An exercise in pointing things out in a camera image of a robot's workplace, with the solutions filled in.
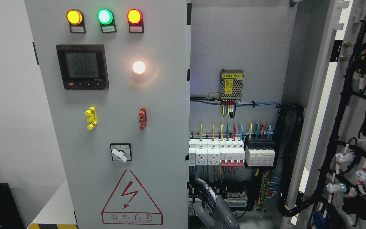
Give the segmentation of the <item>dark grey robot right hand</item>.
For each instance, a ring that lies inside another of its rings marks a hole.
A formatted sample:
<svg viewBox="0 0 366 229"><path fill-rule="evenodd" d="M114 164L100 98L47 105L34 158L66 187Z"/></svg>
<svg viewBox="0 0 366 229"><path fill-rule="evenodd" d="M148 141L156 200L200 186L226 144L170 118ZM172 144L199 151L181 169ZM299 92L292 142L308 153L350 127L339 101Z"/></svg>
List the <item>dark grey robot right hand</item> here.
<svg viewBox="0 0 366 229"><path fill-rule="evenodd" d="M199 202L193 203L194 211L205 226L209 229L239 229L240 225L224 199L204 180L195 178L194 183L202 190L203 198L213 212L211 216Z"/></svg>

